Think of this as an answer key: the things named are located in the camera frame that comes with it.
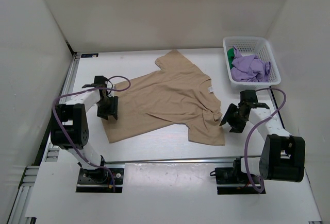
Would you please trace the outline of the purple t shirt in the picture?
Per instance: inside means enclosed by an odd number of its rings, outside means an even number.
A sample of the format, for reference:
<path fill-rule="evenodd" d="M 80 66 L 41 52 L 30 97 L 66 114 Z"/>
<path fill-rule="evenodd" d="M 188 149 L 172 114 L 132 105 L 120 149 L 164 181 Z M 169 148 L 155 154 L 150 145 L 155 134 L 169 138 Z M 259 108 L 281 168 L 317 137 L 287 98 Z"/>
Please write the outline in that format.
<path fill-rule="evenodd" d="M 268 82 L 272 64 L 263 62 L 256 54 L 243 56 L 237 47 L 233 46 L 235 57 L 230 69 L 232 79 L 237 82 Z"/>

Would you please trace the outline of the beige t shirt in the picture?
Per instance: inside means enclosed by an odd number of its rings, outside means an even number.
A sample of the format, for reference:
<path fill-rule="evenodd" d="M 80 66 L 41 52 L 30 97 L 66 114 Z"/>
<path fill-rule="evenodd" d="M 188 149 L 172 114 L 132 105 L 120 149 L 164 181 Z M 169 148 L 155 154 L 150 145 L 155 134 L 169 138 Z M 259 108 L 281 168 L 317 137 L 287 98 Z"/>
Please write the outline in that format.
<path fill-rule="evenodd" d="M 110 143 L 119 142 L 172 124 L 188 128 L 190 142 L 221 146 L 221 102 L 211 78 L 177 50 L 155 60 L 159 70 L 115 85 L 118 119 L 102 121 Z"/>

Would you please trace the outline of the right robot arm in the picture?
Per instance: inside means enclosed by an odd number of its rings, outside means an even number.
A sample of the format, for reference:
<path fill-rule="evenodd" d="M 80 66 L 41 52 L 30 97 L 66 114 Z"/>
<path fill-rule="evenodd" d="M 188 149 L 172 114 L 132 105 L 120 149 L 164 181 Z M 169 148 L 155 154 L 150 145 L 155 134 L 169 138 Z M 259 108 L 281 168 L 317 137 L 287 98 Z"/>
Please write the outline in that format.
<path fill-rule="evenodd" d="M 246 102 L 230 104 L 220 125 L 229 124 L 231 133 L 242 133 L 246 123 L 254 125 L 266 120 L 255 130 L 265 143 L 260 156 L 249 157 L 248 166 L 238 165 L 232 169 L 232 178 L 239 183 L 252 177 L 264 180 L 301 182 L 304 178 L 305 141 L 286 131 L 271 115 L 270 107 L 264 103 Z"/>

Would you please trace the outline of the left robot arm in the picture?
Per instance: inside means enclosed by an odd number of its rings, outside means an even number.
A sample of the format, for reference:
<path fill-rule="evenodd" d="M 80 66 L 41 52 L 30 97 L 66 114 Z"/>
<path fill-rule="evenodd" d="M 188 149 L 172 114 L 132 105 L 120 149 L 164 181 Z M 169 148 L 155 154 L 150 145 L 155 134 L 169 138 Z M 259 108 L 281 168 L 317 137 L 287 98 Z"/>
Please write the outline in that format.
<path fill-rule="evenodd" d="M 106 181 L 108 170 L 104 158 L 88 143 L 87 112 L 97 105 L 97 117 L 118 119 L 116 89 L 89 87 L 79 92 L 57 97 L 52 105 L 51 142 L 70 152 L 82 169 L 91 170 L 90 177 L 97 183 Z"/>

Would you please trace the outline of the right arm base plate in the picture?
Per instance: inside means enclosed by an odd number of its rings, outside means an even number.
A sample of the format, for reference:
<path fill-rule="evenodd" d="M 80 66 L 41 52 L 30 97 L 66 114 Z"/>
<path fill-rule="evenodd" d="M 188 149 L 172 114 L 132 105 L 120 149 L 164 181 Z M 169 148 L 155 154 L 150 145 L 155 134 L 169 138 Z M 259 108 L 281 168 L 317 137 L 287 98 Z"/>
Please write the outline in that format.
<path fill-rule="evenodd" d="M 245 173 L 233 167 L 216 167 L 209 173 L 216 179 L 218 195 L 255 195 L 259 194 Z"/>

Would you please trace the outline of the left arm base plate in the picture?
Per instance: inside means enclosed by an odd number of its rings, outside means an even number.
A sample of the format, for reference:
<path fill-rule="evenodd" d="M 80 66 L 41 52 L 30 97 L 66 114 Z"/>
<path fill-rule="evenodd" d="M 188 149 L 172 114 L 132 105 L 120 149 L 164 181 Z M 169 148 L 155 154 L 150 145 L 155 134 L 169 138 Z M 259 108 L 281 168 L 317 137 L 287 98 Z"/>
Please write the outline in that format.
<path fill-rule="evenodd" d="M 76 192 L 77 193 L 121 193 L 123 190 L 124 168 L 110 168 L 114 177 L 103 169 L 79 170 Z"/>

